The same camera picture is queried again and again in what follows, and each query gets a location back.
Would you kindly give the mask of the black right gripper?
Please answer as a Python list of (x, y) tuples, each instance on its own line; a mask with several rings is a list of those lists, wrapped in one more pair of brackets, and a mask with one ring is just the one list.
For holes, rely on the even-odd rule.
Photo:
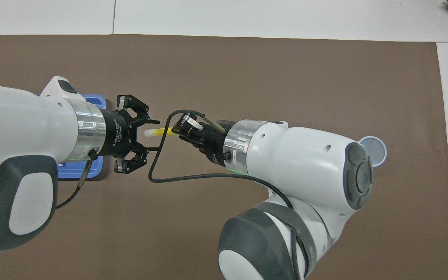
[(220, 166), (225, 166), (223, 146), (227, 133), (234, 125), (233, 121), (218, 121), (226, 131), (218, 132), (209, 124), (197, 122), (194, 114), (184, 114), (172, 127), (172, 132), (179, 135), (179, 138), (192, 144), (203, 153), (208, 160)]

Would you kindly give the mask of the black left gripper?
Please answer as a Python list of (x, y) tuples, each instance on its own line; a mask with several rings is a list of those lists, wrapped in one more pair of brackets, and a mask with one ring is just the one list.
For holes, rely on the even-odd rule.
[[(118, 110), (101, 111), (105, 121), (105, 141), (101, 155), (117, 157), (114, 172), (129, 174), (147, 164), (149, 152), (158, 151), (158, 147), (137, 145), (134, 130), (129, 126), (160, 124), (160, 121), (152, 119), (148, 113), (149, 107), (131, 94), (117, 96), (117, 107)], [(135, 112), (136, 117), (132, 117), (128, 109)], [(135, 153), (135, 156), (126, 160), (125, 156), (130, 152)]]

